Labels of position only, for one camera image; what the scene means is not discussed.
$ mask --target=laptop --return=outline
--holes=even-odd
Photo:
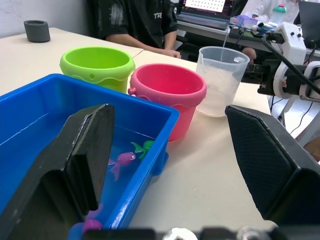
[[[299,13],[302,27],[302,35],[307,42],[320,42],[320,3],[299,2]]]
[[[225,30],[230,22],[233,0],[180,0],[178,21]]]

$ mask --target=desk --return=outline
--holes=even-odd
[[[196,69],[196,63],[143,51],[134,57],[136,66],[167,63]],[[241,83],[234,104],[270,113],[267,97],[258,86]],[[238,167],[226,117],[195,112],[182,140],[170,142],[169,160],[158,181],[148,187],[130,227],[170,227],[200,230],[203,226],[243,225],[268,229],[255,207]]]
[[[201,26],[201,25],[197,25],[197,24],[193,24],[193,23],[189,23],[189,22],[184,22],[184,21],[178,21],[177,27],[179,30],[186,31],[188,33],[198,34],[201,36],[205,36],[208,38],[217,39],[217,40],[221,40],[221,41],[225,40],[227,31],[229,33],[229,30],[230,30],[229,28],[226,31],[226,30],[216,29],[216,28],[207,27],[207,26]],[[226,41],[228,43],[235,44],[237,42],[237,39],[230,38],[228,36],[226,38]],[[245,47],[250,47],[250,48],[259,49],[259,50],[269,52],[269,50],[262,44],[262,42],[240,39],[238,44],[245,46]],[[306,49],[307,55],[309,55],[311,52],[312,52],[312,49],[309,49],[309,48]],[[314,52],[312,60],[313,61],[320,60],[320,50],[316,50]]]
[[[126,51],[132,57],[142,49],[102,41],[57,28],[50,28],[51,40],[32,43],[26,34],[0,38],[0,95],[13,91],[51,73],[62,73],[62,55],[73,48],[106,46]]]
[[[83,45],[117,47],[133,56],[137,67],[169,63],[196,69],[196,64],[141,49],[113,44],[56,28],[48,43],[29,43],[25,35],[0,39],[0,95],[50,73],[60,73],[62,54]],[[234,103],[269,113],[267,97],[257,85],[241,83]],[[255,207],[238,167],[226,117],[207,117],[198,112],[187,135],[168,146],[170,158],[158,181],[148,187],[131,227],[170,227],[199,230],[203,226],[244,225],[268,229]]]

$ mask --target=purple toy fish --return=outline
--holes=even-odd
[[[108,165],[114,164],[114,167],[110,169],[110,172],[114,174],[114,180],[117,181],[119,179],[120,167],[128,166],[136,159],[136,155],[133,152],[125,152],[121,153],[117,157],[117,161],[112,161],[109,159]]]

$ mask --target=black t-shirt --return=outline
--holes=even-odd
[[[170,0],[99,0],[98,32],[105,39],[129,34],[154,48],[163,48],[164,35],[177,30]]]

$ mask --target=gray cup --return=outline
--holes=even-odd
[[[49,27],[46,21],[24,21],[24,28],[29,42],[45,43],[50,41]]]

